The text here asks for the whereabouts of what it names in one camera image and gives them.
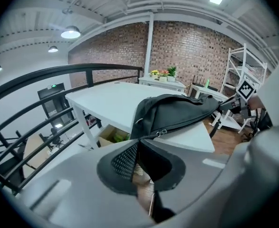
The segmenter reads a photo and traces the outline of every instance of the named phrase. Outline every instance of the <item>ceiling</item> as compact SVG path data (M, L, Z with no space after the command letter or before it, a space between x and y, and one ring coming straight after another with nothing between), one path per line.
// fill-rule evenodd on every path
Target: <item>ceiling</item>
M0 55L36 44L82 41L123 24L154 20L188 21L226 34L272 67L279 62L279 21L262 0L14 0L0 20ZM82 36L63 39L74 25Z

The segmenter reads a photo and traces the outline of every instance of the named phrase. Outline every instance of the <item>cardboard box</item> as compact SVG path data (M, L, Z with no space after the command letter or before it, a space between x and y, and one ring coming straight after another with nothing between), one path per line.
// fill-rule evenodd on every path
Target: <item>cardboard box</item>
M122 131L118 128L115 128L111 125L108 125L99 135L99 143L100 147L108 146L110 144L116 143L114 140L115 134L118 134L122 136L124 139L127 137L128 133L125 131Z

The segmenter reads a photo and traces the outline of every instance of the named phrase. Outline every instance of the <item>potted plant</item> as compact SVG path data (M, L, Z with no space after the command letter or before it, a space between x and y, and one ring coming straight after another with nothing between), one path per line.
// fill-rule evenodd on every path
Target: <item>potted plant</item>
M169 67L168 68L168 81L169 82L175 82L175 75L176 75L176 67L175 66L172 66L172 67Z
M156 78L158 78L158 75L159 75L158 70L153 70L153 71L151 71L151 76L152 76L152 78L156 79Z
M160 77L159 77L159 81L160 82L167 82L167 76L169 74L168 70L162 70L160 71Z

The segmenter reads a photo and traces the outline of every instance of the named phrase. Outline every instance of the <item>white metal shelving unit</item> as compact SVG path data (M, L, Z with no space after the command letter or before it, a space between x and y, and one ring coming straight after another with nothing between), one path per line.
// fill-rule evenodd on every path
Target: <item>white metal shelving unit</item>
M242 66L235 66L234 62L231 60L231 57L237 59L238 61L241 61ZM262 67L264 70L262 74L262 79L258 79L256 76L254 76L254 74L250 72L249 67ZM251 81L251 83L256 87L256 89L258 89L265 81L266 71L267 63L261 62L256 56L254 56L250 51L248 51L246 48L246 43L244 43L244 47L242 48L238 48L235 50L229 49L227 69L220 93L223 94L224 87L236 89L243 78L246 78L247 80ZM227 84L227 76L229 72L236 74L239 77L237 85ZM238 129L240 133L244 126L248 123L249 119L244 120L243 126L240 126L236 122L236 120L232 116L230 116L230 113L230 111L227 111L226 115L215 113L215 120L212 123L212 126L214 126L217 120L220 118L221 124L219 125L218 129L220 129L222 126L226 126L229 128Z

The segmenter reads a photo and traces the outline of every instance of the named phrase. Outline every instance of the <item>wooden floor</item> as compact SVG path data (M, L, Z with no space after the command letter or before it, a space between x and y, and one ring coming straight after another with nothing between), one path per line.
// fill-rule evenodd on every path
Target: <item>wooden floor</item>
M212 119L205 119L203 121L205 127L210 133L212 126L209 123L212 122ZM217 130L215 135L212 137L212 143L215 148L215 153L224 153L232 154L235 146L242 142L243 133L247 133L246 130L238 134L237 130L222 127ZM138 202L143 206L143 208L149 213L152 196L154 193L154 184L150 183L150 177L147 173L144 172L143 176L134 174L133 183L137 185L138 192Z

